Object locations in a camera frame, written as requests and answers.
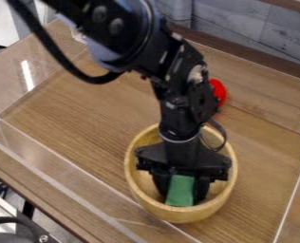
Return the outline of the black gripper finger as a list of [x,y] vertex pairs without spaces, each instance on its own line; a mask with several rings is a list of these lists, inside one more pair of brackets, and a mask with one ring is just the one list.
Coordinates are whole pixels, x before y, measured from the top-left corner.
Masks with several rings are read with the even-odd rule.
[[153,172],[151,177],[160,196],[165,197],[168,192],[171,175]]
[[205,199],[209,190],[211,180],[205,177],[197,177],[193,181],[193,204],[199,204]]

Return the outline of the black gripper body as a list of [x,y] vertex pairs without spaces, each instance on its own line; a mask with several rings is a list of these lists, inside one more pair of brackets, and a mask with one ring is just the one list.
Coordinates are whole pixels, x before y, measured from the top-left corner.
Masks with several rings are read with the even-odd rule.
[[212,145],[203,133],[189,140],[161,139],[135,148],[136,168],[145,171],[155,182],[168,182],[173,176],[201,182],[228,179],[232,160],[220,151],[226,140]]

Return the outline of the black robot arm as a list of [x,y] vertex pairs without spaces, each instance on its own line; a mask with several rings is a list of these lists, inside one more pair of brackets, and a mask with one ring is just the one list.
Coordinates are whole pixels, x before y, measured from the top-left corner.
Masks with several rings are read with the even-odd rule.
[[220,105],[203,55],[168,29],[151,0],[45,2],[87,36],[97,64],[115,74],[133,70],[149,81],[160,141],[135,148],[136,169],[149,174],[164,204],[193,206],[232,165],[201,135]]

